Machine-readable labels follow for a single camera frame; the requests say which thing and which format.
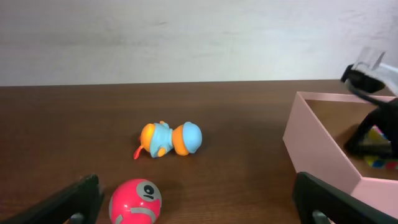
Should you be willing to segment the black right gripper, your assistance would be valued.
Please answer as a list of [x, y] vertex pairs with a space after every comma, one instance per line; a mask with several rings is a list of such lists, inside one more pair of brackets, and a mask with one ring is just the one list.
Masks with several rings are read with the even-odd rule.
[[391, 147], [388, 154], [394, 157], [394, 149], [397, 149], [397, 98], [370, 112], [345, 142], [345, 149], [356, 156], [363, 156], [366, 152], [370, 152], [370, 147], [360, 146], [360, 143], [374, 125], [390, 141]]

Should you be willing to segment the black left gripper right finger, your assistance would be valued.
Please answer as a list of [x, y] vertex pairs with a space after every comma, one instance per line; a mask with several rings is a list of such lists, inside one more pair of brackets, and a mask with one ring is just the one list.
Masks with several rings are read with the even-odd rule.
[[302, 223], [397, 224], [385, 214], [308, 172], [296, 175], [292, 198]]

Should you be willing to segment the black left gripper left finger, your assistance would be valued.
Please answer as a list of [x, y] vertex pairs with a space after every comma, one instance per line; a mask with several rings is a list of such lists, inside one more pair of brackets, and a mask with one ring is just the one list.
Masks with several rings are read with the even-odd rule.
[[103, 200], [104, 191], [99, 178], [91, 174], [1, 223], [93, 224], [97, 221]]

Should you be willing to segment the colourful puzzle cube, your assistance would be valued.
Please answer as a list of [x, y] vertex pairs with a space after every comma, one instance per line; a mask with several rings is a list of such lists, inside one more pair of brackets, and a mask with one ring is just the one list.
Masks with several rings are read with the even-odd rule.
[[391, 142], [376, 125], [365, 134], [360, 146], [370, 147], [370, 152], [366, 152], [363, 156], [369, 166], [377, 169], [397, 170], [397, 159], [388, 154]]

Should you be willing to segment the pink cardboard box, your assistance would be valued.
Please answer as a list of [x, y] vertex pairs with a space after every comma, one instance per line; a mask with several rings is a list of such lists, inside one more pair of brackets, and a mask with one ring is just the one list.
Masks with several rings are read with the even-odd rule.
[[297, 172], [308, 172], [397, 217], [397, 170], [355, 158], [343, 147], [374, 109], [354, 95], [298, 92], [283, 140]]

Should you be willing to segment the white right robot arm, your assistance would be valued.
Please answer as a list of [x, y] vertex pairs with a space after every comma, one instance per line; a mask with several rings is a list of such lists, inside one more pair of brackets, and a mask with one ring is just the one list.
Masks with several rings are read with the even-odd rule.
[[397, 69], [365, 48], [348, 94], [298, 92], [283, 140], [302, 223], [397, 222]]

